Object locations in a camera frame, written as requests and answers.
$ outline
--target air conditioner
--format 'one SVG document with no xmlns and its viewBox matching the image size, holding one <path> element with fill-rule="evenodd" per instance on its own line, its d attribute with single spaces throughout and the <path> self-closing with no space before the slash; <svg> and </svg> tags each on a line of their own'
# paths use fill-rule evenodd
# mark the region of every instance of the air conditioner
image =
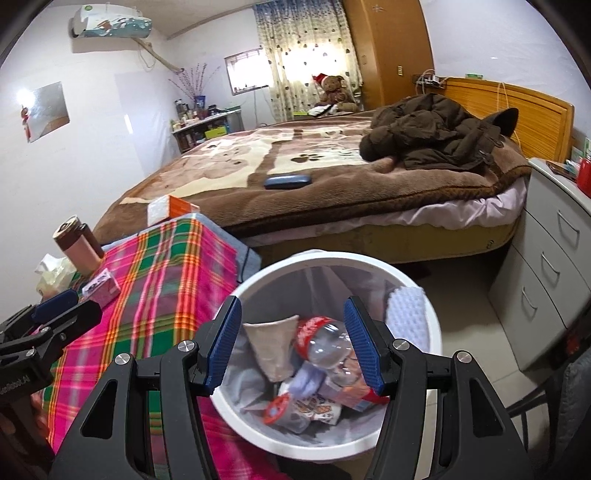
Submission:
<svg viewBox="0 0 591 480">
<path fill-rule="evenodd" d="M 111 4 L 82 5 L 72 19 L 72 37 L 146 38 L 152 21 L 135 8 Z"/>
</svg>

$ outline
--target white nightstand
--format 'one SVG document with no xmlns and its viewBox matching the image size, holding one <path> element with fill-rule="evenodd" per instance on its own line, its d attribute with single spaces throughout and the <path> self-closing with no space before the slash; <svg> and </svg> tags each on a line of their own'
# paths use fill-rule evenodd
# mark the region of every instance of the white nightstand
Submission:
<svg viewBox="0 0 591 480">
<path fill-rule="evenodd" d="M 566 332 L 591 299 L 591 199 L 530 160 L 518 230 L 489 292 L 521 370 Z"/>
</svg>

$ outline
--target white trash can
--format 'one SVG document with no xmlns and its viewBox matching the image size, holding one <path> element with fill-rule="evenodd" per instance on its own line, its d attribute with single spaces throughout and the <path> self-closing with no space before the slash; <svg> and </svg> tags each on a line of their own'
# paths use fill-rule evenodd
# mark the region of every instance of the white trash can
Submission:
<svg viewBox="0 0 591 480">
<path fill-rule="evenodd" d="M 324 315 L 343 320 L 345 300 L 359 296 L 376 320 L 383 320 L 390 292 L 416 283 L 400 270 L 364 255 L 310 251 L 261 270 L 233 294 L 242 302 L 244 323 L 281 320 L 295 314 Z M 441 329 L 426 300 L 428 352 L 441 355 Z M 256 364 L 241 329 L 222 385 L 212 395 L 219 414 L 235 432 L 253 445 L 286 458 L 334 462 L 354 457 L 376 446 L 385 406 L 358 413 L 349 409 L 335 426 L 321 425 L 312 434 L 296 435 L 262 422 L 271 399 L 270 384 Z"/>
</svg>

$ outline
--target red cup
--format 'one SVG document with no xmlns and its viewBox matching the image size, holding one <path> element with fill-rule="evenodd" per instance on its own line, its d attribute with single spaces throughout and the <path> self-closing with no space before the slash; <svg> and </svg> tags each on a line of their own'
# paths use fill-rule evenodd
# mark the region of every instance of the red cup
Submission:
<svg viewBox="0 0 591 480">
<path fill-rule="evenodd" d="M 581 160 L 581 168 L 577 176 L 577 187 L 587 197 L 591 197 L 591 160 L 588 158 Z"/>
</svg>

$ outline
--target metal screw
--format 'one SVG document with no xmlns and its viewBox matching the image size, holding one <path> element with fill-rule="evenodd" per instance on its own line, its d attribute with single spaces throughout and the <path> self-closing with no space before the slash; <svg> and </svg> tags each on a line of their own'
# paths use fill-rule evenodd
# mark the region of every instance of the metal screw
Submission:
<svg viewBox="0 0 591 480">
<path fill-rule="evenodd" d="M 392 345 L 396 350 L 408 350 L 410 348 L 410 344 L 406 340 L 403 340 L 401 338 L 397 338 L 396 340 L 394 340 Z"/>
<path fill-rule="evenodd" d="M 456 357 L 463 364 L 469 364 L 472 362 L 472 355 L 470 355 L 468 352 L 458 352 Z"/>
<path fill-rule="evenodd" d="M 115 357 L 115 363 L 117 365 L 125 365 L 129 360 L 131 360 L 131 355 L 128 353 L 120 353 Z"/>
<path fill-rule="evenodd" d="M 183 340 L 178 345 L 178 349 L 181 350 L 182 352 L 190 352 L 194 348 L 195 348 L 195 343 L 192 342 L 191 340 Z"/>
</svg>

